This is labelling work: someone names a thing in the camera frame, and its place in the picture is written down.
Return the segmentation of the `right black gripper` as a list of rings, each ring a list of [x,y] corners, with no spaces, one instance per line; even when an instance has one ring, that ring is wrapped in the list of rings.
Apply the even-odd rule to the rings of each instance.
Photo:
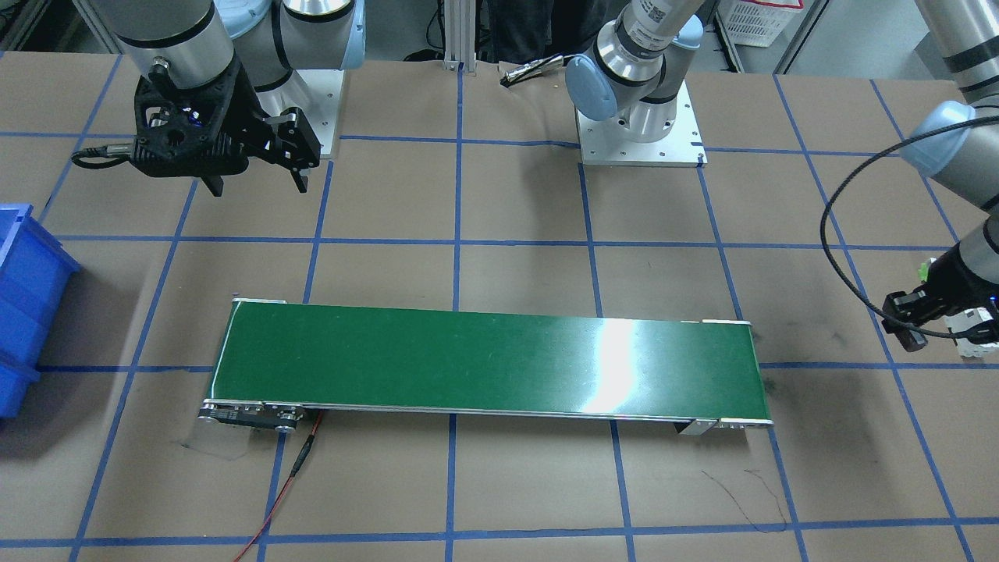
[[[137,83],[134,167],[148,176],[200,176],[211,196],[221,197],[222,176],[242,173],[254,157],[289,170],[297,192],[309,191],[321,148],[302,109],[268,114],[239,59],[188,89],[180,88],[176,68],[154,59]]]

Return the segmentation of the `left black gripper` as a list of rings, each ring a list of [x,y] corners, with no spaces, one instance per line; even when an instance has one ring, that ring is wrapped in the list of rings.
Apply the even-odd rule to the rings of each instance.
[[[974,344],[996,343],[997,270],[997,252],[989,244],[982,247],[957,244],[934,262],[926,283],[910,293],[886,295],[883,310],[894,320],[884,319],[882,326],[895,336],[903,329],[919,332],[933,320],[985,308],[991,320],[980,321],[958,333]]]

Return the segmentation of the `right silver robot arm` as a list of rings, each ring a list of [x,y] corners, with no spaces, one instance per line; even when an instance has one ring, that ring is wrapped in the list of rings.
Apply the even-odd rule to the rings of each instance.
[[[364,1],[96,1],[135,64],[135,133],[72,163],[190,176],[216,197],[256,158],[297,191],[331,153],[343,74],[365,57]]]

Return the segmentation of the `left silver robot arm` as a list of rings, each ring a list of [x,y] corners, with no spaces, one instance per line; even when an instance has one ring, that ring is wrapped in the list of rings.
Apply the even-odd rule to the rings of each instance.
[[[906,139],[866,159],[829,197],[819,221],[823,252],[831,253],[827,224],[849,181],[891,153],[921,175],[985,212],[986,220],[931,261],[910,292],[886,295],[881,306],[863,304],[904,349],[923,349],[929,338],[997,342],[997,3],[920,1],[930,33],[962,101],[938,105]],[[632,1],[603,24],[584,53],[567,62],[565,83],[579,114],[591,121],[628,116],[635,105],[668,105],[688,71],[702,36],[699,1]]]

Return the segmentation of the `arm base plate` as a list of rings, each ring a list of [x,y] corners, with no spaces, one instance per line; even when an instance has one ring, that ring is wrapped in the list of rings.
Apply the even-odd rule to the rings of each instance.
[[[340,109],[347,72],[339,69],[295,70],[283,84],[257,93],[261,107],[276,116],[289,107],[304,111],[320,142],[320,157],[332,160],[340,130]]]
[[[586,165],[693,168],[709,161],[685,82],[670,103],[639,102],[612,119],[577,111],[577,126]]]

